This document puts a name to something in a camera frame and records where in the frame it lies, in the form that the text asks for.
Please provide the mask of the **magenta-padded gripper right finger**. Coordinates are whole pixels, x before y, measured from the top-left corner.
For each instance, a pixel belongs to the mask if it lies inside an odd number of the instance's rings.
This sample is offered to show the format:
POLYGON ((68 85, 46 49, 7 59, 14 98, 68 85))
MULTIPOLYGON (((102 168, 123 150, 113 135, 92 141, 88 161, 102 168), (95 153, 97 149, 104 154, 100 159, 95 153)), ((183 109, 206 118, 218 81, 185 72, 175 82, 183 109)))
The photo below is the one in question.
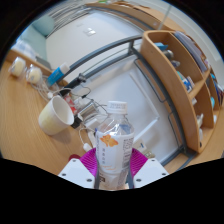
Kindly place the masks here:
POLYGON ((127 178, 130 189, 144 187, 167 175, 168 172, 157 159, 148 159, 137 149, 132 149, 127 178))

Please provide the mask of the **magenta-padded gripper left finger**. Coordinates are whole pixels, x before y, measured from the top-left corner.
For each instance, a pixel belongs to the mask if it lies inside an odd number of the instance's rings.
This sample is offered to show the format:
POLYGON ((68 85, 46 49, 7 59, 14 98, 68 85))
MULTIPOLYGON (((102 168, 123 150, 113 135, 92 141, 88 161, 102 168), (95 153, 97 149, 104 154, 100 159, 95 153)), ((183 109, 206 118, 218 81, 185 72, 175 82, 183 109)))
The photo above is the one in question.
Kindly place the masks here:
POLYGON ((71 158, 58 176, 84 188, 98 189, 99 174, 96 149, 89 150, 79 159, 71 158))

